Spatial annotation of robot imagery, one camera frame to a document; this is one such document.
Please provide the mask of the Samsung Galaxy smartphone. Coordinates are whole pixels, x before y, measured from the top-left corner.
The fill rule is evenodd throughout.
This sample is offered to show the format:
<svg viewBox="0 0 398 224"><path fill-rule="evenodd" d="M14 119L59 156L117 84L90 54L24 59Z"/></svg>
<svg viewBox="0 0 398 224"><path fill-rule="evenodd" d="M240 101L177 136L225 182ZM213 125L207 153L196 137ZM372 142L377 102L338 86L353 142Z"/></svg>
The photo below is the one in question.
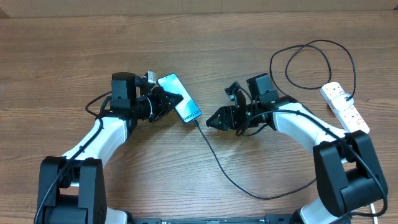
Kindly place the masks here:
<svg viewBox="0 0 398 224"><path fill-rule="evenodd" d="M174 109L184 123L189 123L201 116L201 110L175 73L158 79L157 84L177 98Z"/></svg>

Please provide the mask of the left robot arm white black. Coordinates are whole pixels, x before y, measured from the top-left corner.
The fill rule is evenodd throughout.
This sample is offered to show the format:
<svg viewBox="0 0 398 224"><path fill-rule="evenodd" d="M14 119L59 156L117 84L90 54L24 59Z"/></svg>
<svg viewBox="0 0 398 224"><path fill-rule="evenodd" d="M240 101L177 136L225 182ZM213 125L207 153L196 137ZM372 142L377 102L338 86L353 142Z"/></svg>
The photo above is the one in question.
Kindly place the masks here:
<svg viewBox="0 0 398 224"><path fill-rule="evenodd" d="M103 168L124 144L139 120L155 123L182 100L155 86L154 73L112 75L111 91L90 132L62 156L47 156L40 165L34 223L134 223L129 212L109 208Z"/></svg>

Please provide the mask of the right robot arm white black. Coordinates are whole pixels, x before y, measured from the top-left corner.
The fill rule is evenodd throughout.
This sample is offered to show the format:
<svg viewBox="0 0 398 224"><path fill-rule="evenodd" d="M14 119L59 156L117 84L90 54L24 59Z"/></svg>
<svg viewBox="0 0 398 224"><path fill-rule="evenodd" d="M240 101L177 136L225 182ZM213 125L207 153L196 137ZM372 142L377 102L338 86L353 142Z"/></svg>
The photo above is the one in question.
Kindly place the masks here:
<svg viewBox="0 0 398 224"><path fill-rule="evenodd" d="M234 104L220 107L206 125L240 136L265 124L308 149L315 166L318 198L291 215L266 215L266 223L350 223L359 208L378 200L383 208L375 216L386 212L387 183L367 133L331 126L291 96L280 97L267 73L246 82L252 102L234 82L225 89Z"/></svg>

